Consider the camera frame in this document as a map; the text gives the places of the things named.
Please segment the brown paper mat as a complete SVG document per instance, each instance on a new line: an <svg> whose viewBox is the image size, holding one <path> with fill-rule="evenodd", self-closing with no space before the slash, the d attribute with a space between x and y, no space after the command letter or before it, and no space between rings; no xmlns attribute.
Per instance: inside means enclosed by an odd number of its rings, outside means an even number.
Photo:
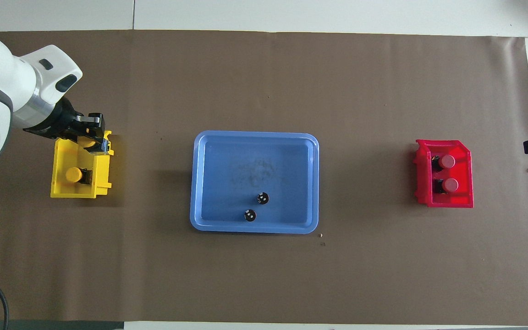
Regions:
<svg viewBox="0 0 528 330"><path fill-rule="evenodd" d="M528 59L507 37L0 32L80 66L67 93L114 132L113 184L50 198L52 140L0 157L0 287L12 318L528 325ZM189 221L204 130L312 134L308 235ZM417 139L472 155L473 208L419 204Z"/></svg>

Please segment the yellow plastic bin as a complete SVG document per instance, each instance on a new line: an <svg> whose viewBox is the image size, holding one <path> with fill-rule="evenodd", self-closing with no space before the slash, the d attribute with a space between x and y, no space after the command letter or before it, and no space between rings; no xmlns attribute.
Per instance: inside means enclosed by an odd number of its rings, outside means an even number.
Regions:
<svg viewBox="0 0 528 330"><path fill-rule="evenodd" d="M104 138L109 140L112 134L107 130ZM96 198L106 196L112 188L109 182L110 158L115 153L110 145L111 152L107 156L94 156L86 152L79 144L67 139L58 139L55 142L53 155L53 170L51 178L50 196L52 198ZM71 167L86 168L93 172L91 185L68 182L65 172Z"/></svg>

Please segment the yellow push button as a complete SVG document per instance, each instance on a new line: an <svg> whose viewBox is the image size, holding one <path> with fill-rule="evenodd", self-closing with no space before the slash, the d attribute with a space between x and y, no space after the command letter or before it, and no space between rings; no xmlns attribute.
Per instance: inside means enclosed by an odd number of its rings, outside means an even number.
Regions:
<svg viewBox="0 0 528 330"><path fill-rule="evenodd" d="M88 137L78 137L77 144L94 156L107 156L111 152L110 142L106 138L97 140Z"/></svg>
<svg viewBox="0 0 528 330"><path fill-rule="evenodd" d="M68 182L91 185L93 172L86 168L71 167L65 172L65 177Z"/></svg>

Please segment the red push button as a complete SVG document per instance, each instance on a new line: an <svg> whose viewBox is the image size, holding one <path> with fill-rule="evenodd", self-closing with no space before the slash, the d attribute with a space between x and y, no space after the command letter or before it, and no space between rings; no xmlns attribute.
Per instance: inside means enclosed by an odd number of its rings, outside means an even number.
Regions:
<svg viewBox="0 0 528 330"><path fill-rule="evenodd" d="M433 191L437 194L455 193L459 189L459 182L455 178L437 178L433 183Z"/></svg>
<svg viewBox="0 0 528 330"><path fill-rule="evenodd" d="M434 172L447 171L456 165L456 159L450 154L433 156L431 158L431 168Z"/></svg>

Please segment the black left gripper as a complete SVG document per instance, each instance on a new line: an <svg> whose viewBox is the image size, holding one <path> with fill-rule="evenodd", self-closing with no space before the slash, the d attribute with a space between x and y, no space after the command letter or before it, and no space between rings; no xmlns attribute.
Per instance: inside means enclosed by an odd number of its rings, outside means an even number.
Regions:
<svg viewBox="0 0 528 330"><path fill-rule="evenodd" d="M101 139L105 134L105 120L101 113L83 115L74 109L68 98L61 98L44 121L23 131L49 139Z"/></svg>

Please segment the red plastic bin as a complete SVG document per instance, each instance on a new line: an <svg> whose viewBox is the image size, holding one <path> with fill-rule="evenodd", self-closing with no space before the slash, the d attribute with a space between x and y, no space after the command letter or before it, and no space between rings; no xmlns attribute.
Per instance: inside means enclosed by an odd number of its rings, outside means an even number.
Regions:
<svg viewBox="0 0 528 330"><path fill-rule="evenodd" d="M413 163L416 167L417 188L414 195L419 204L432 208L473 208L473 177L471 151L459 140L417 139L418 149ZM449 170L434 172L431 158L450 154L456 159L456 165ZM455 178L459 189L455 193L437 194L433 183L437 178Z"/></svg>

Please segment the blue plastic tray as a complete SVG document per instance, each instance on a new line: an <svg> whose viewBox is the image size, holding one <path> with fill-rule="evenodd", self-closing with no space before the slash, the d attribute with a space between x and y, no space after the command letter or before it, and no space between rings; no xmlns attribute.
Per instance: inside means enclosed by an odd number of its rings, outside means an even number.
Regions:
<svg viewBox="0 0 528 330"><path fill-rule="evenodd" d="M258 193L270 201L261 205ZM206 130L193 145L189 221L199 231L310 234L319 225L320 144L308 133ZM255 221L244 212L253 209Z"/></svg>

